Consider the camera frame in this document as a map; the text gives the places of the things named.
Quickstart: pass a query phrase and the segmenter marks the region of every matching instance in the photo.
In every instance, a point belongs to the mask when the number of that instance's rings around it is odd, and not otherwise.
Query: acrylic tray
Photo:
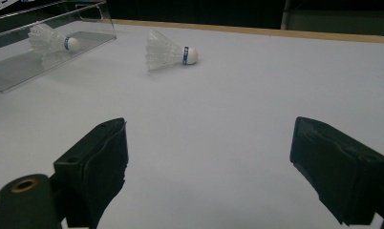
[[[31,27],[41,23],[76,38],[79,51],[47,55],[34,52],[28,33]],[[106,1],[60,1],[0,16],[0,92],[7,92],[113,39],[116,32]]]

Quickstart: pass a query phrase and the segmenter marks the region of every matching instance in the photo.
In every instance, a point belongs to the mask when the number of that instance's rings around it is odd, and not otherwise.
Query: shuttlecock cork
[[[76,52],[80,48],[77,39],[65,36],[46,24],[38,24],[31,27],[31,32],[28,33],[28,36],[33,51],[39,54],[64,50]]]
[[[161,33],[150,30],[147,37],[146,65],[149,70],[162,69],[175,63],[195,64],[198,53],[190,47],[183,47]]]

